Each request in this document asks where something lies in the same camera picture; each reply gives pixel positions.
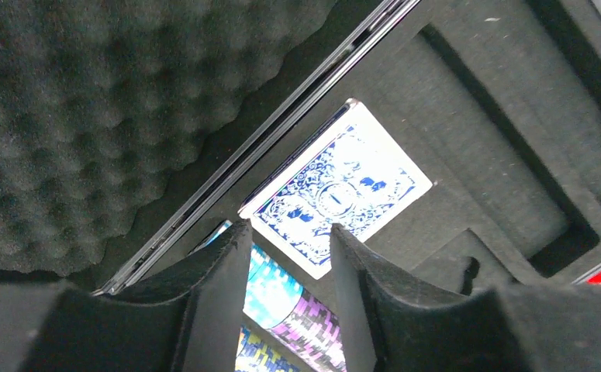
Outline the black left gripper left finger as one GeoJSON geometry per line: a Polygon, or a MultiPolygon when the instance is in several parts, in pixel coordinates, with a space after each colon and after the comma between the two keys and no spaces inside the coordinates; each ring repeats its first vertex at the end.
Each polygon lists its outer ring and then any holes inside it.
{"type": "Polygon", "coordinates": [[[0,283],[0,371],[232,371],[252,228],[115,295],[74,285],[0,283]]]}

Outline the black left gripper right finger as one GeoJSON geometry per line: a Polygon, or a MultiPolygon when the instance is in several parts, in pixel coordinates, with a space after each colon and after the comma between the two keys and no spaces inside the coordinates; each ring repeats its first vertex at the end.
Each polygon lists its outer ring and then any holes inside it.
{"type": "Polygon", "coordinates": [[[428,283],[341,225],[330,233],[350,371],[601,371],[601,286],[428,283]]]}

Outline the teal poker chip stack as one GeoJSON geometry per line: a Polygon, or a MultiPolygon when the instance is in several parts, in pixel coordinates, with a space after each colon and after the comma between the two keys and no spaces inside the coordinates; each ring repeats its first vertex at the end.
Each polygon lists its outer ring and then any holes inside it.
{"type": "Polygon", "coordinates": [[[292,313],[304,287],[257,244],[250,252],[244,314],[263,329],[273,329],[292,313]]]}

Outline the purple poker chip stack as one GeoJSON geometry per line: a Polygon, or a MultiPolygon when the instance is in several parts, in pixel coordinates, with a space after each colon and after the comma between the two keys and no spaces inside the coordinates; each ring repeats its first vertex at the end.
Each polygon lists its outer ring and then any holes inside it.
{"type": "Polygon", "coordinates": [[[315,371],[347,369],[337,316],[307,290],[271,332],[315,371]]]}

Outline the blue playing card deck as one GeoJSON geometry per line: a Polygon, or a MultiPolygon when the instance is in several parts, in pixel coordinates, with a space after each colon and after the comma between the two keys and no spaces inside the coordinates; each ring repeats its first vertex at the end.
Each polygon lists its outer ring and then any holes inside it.
{"type": "Polygon", "coordinates": [[[372,237],[433,186],[363,102],[350,98],[240,206],[310,277],[331,269],[330,231],[372,237]]]}

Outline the orange blue poker chip stack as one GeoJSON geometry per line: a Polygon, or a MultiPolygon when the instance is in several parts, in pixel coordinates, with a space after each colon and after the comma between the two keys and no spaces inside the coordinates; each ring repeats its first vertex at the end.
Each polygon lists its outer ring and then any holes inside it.
{"type": "Polygon", "coordinates": [[[259,336],[242,326],[235,359],[235,371],[299,372],[300,369],[287,361],[259,336]]]}

